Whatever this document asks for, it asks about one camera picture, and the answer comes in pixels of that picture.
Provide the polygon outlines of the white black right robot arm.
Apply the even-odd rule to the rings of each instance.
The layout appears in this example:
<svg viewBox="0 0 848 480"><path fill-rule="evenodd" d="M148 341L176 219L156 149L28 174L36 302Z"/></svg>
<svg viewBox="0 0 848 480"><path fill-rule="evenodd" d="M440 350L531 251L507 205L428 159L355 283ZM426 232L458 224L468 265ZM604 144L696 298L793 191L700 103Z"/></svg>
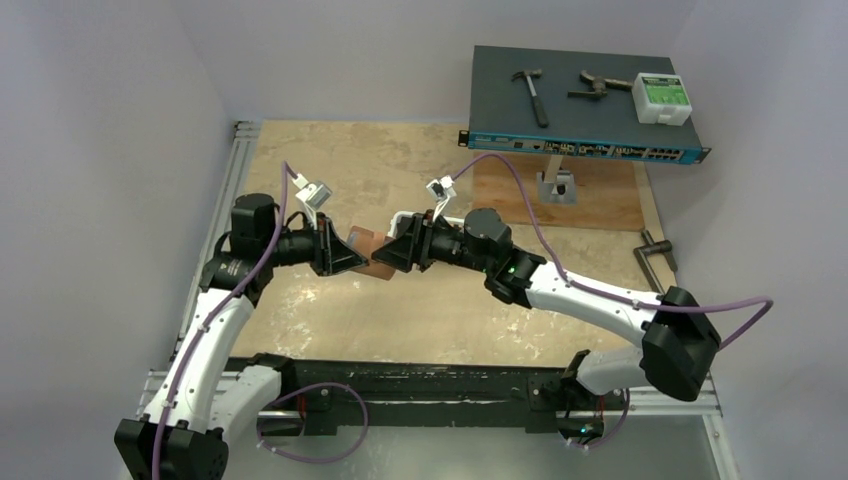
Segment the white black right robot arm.
<svg viewBox="0 0 848 480"><path fill-rule="evenodd" d="M562 273L553 261L516 246L511 228L490 208L471 211L460 226L430 211L403 218L396 237L371 257L405 273L435 262L478 271L485 288L505 304L565 314L627 340L627 348L589 352L572 362L561 392L576 407L615 389L642 386L692 402L721 344L689 291L635 291Z"/></svg>

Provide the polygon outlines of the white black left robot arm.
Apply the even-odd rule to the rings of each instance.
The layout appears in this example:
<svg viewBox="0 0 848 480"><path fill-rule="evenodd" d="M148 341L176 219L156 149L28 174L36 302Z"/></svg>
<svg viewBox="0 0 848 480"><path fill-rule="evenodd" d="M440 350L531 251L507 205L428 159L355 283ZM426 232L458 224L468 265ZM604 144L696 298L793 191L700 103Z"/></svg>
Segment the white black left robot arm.
<svg viewBox="0 0 848 480"><path fill-rule="evenodd" d="M253 315L275 268L307 264L319 276L366 265L337 235L332 221L288 229L282 206L261 193L236 199L231 229L204 265L194 318L156 394L137 419L122 420L114 441L134 479L220 479L230 444L269 404L284 409L298 382L286 361L266 356L219 384L241 330Z"/></svg>

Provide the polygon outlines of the tan leather card holder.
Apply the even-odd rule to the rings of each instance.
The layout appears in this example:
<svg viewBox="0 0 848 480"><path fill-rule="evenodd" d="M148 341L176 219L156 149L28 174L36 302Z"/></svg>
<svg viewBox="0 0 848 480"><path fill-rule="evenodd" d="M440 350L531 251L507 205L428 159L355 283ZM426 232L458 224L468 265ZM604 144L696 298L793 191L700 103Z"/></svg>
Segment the tan leather card holder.
<svg viewBox="0 0 848 480"><path fill-rule="evenodd" d="M376 250L391 240L392 237L387 236L385 233L369 230L360 226L352 226L347 237L347 243L368 261L365 266L354 268L353 272L389 281L394 276L396 269L387 264L373 260L372 255Z"/></svg>

